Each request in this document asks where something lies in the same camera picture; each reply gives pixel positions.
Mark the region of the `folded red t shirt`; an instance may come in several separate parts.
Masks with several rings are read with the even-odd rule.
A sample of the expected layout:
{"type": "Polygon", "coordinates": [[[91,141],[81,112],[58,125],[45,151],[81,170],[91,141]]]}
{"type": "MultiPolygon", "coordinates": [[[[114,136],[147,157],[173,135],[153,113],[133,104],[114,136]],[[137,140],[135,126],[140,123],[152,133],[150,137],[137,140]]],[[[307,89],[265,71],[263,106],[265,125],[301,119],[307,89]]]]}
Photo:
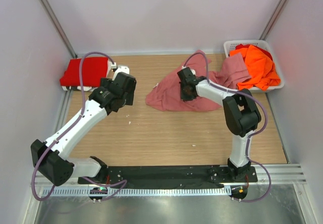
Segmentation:
{"type": "MultiPolygon", "coordinates": [[[[81,59],[71,59],[63,76],[60,78],[61,86],[81,86],[79,66],[81,59]]],[[[83,86],[99,87],[101,78],[108,74],[110,66],[104,57],[86,58],[82,64],[83,86]]]]}

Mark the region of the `white plastic basket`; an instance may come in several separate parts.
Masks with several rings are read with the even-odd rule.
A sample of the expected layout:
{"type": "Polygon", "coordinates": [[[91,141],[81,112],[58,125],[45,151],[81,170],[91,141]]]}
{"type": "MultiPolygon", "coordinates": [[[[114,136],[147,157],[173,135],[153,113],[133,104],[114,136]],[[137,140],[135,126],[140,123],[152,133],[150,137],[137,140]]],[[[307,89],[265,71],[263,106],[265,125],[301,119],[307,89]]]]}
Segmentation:
{"type": "Polygon", "coordinates": [[[283,73],[274,51],[264,40],[231,40],[224,43],[226,57],[241,54],[248,80],[238,83],[238,89],[269,92],[285,85],[283,73]]]}

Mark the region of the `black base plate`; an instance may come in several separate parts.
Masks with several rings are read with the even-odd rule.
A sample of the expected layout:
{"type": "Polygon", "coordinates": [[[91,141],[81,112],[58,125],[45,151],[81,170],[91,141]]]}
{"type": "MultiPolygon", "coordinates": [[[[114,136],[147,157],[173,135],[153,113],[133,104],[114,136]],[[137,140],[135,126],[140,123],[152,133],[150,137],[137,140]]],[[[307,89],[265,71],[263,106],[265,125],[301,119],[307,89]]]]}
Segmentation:
{"type": "Polygon", "coordinates": [[[255,168],[239,177],[232,177],[224,165],[181,166],[110,166],[91,178],[100,184],[115,184],[127,180],[126,189],[219,189],[224,184],[256,183],[255,168]]]}

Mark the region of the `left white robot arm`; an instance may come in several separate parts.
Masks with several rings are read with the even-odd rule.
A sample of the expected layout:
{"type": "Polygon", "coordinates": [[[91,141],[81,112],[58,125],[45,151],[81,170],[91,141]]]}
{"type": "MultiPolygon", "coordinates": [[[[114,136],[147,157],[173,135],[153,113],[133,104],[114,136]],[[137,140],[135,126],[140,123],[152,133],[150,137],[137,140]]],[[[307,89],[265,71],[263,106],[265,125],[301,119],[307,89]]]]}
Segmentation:
{"type": "Polygon", "coordinates": [[[70,178],[87,177],[96,183],[105,183],[107,165],[95,156],[71,158],[70,153],[79,141],[98,122],[111,112],[117,112],[126,105],[132,105],[136,87],[135,77],[127,66],[119,66],[113,78],[103,78],[100,86],[92,91],[82,107],[58,132],[45,141],[35,140],[31,144],[33,164],[44,158],[38,168],[55,186],[64,184],[70,178]]]}

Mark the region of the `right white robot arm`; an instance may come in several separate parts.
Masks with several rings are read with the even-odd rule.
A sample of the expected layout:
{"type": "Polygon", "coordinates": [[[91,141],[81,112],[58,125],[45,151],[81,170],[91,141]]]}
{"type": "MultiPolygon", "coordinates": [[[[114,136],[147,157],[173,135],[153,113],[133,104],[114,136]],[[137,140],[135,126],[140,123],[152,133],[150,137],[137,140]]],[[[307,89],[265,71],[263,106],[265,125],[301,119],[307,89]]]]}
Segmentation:
{"type": "Polygon", "coordinates": [[[182,101],[201,97],[222,106],[226,125],[233,136],[228,172],[234,181],[244,179],[251,166],[249,154],[252,134],[261,121],[250,91],[232,90],[211,82],[205,76],[197,77],[189,67],[183,67],[177,75],[182,101]]]}

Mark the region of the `orange t shirt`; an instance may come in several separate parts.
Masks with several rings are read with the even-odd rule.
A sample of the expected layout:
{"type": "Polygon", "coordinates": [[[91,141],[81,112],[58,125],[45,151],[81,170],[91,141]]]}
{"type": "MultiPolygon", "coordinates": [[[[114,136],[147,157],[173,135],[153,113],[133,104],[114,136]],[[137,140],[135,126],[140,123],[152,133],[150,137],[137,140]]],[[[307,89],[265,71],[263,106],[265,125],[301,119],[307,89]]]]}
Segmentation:
{"type": "Polygon", "coordinates": [[[281,83],[274,60],[271,60],[254,45],[251,44],[248,48],[232,50],[229,56],[232,57],[237,54],[241,54],[251,76],[250,79],[238,83],[239,90],[257,87],[262,91],[266,91],[269,87],[278,86],[281,83]]]}

